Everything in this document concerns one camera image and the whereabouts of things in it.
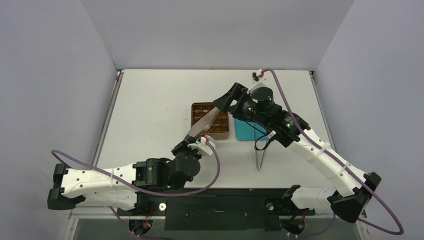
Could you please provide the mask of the metal tongs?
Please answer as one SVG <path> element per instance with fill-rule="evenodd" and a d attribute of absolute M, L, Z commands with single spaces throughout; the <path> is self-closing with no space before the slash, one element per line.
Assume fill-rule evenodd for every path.
<path fill-rule="evenodd" d="M 263 165 L 263 160 L 265 158 L 265 150 L 263 148 L 268 143 L 268 138 L 265 135 L 265 131 L 261 129 L 257 125 L 253 125 L 253 136 L 254 136 L 254 142 L 253 142 L 253 149 L 255 154 L 255 165 L 256 170 L 259 172 Z"/>

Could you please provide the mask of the gold tin lid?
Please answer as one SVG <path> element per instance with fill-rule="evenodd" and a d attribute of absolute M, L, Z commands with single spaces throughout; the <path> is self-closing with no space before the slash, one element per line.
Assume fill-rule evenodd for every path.
<path fill-rule="evenodd" d="M 213 125 L 220 112 L 217 107 L 214 107 L 190 128 L 187 135 L 197 139 Z"/>

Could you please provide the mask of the gold cookie tin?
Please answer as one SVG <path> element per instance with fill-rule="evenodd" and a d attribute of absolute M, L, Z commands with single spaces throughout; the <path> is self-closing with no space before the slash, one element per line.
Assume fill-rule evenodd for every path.
<path fill-rule="evenodd" d="M 187 134 L 226 140 L 230 136 L 229 114 L 220 111 L 212 102 L 195 102 L 191 105 L 191 128 Z"/>

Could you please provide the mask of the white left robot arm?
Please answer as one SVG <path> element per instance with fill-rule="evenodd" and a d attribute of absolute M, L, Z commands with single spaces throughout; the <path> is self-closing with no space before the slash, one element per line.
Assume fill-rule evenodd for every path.
<path fill-rule="evenodd" d="M 183 189 L 200 172 L 200 159 L 216 154 L 218 145 L 209 135 L 198 140 L 187 136 L 171 151 L 174 159 L 148 158 L 107 169 L 81 163 L 59 150 L 52 150 L 59 163 L 54 168 L 47 207 L 64 211 L 77 206 L 105 206 L 143 215 L 149 210 L 149 201 L 139 194 L 168 197 L 171 194 L 165 190 Z M 61 157 L 81 163 L 85 169 L 72 168 Z"/>

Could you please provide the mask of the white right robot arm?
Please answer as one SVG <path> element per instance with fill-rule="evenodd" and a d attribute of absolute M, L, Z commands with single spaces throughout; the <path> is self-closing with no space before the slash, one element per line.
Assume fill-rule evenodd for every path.
<path fill-rule="evenodd" d="M 240 121 L 260 125 L 285 148 L 298 154 L 328 179 L 335 191 L 325 188 L 296 187 L 282 199 L 283 209 L 294 214 L 299 209 L 332 210 L 340 219 L 355 223 L 372 198 L 381 177 L 366 173 L 344 159 L 320 139 L 309 124 L 297 114 L 290 114 L 274 102 L 271 88 L 262 86 L 252 91 L 235 83 L 213 105 Z"/>

